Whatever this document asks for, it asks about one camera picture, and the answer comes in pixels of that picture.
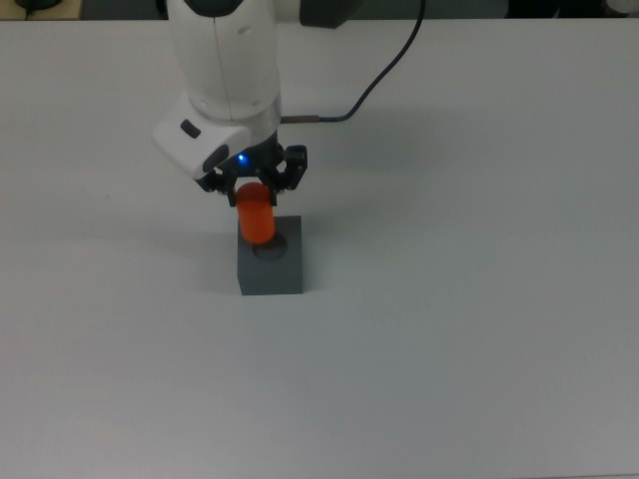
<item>gray cube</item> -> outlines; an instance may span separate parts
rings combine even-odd
[[[302,217],[276,218],[276,236],[253,245],[238,226],[238,281],[244,296],[302,294]]]

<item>white table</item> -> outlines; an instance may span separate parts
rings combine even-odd
[[[639,471],[636,21],[427,22],[282,128],[308,292],[253,298],[150,139],[168,25],[0,27],[0,477]],[[286,113],[410,28],[283,28]]]

